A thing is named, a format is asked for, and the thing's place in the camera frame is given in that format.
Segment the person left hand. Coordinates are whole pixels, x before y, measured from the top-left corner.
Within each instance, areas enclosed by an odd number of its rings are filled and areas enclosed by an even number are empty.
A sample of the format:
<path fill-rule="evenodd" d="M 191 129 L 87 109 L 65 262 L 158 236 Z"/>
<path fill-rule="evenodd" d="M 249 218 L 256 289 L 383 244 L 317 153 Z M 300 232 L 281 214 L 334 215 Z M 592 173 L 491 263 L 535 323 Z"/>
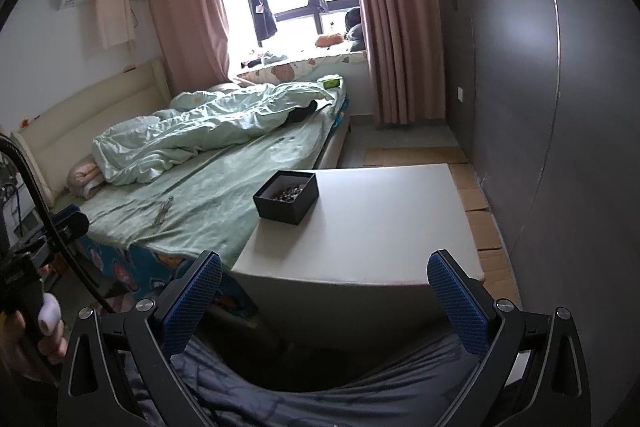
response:
<path fill-rule="evenodd" d="M 64 360 L 67 340 L 60 314 L 42 311 L 39 328 L 38 337 L 30 338 L 20 311 L 4 318 L 1 324 L 1 364 L 12 376 L 44 381 L 46 366 L 55 366 Z"/>

